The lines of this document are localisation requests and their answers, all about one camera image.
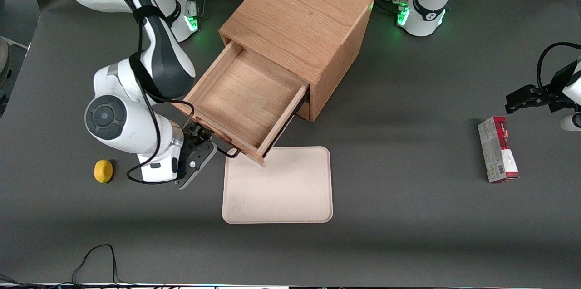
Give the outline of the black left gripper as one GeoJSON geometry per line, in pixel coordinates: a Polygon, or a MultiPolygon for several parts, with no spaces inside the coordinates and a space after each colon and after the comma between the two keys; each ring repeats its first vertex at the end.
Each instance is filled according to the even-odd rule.
{"type": "Polygon", "coordinates": [[[546,95],[546,100],[541,97],[540,90],[532,85],[526,85],[506,95],[506,113],[512,114],[525,108],[536,108],[549,105],[552,113],[561,109],[572,109],[575,113],[580,111],[580,61],[576,60],[567,64],[554,74],[548,85],[539,81],[546,95]]]}

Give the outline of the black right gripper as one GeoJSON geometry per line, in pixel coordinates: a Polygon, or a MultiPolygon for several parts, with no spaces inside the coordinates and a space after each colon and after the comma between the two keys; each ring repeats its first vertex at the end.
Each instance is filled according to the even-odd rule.
{"type": "Polygon", "coordinates": [[[177,161],[177,177],[174,184],[185,189],[197,177],[205,165],[217,153],[216,143],[211,142],[213,131],[199,123],[187,127],[190,142],[184,142],[177,161]]]}

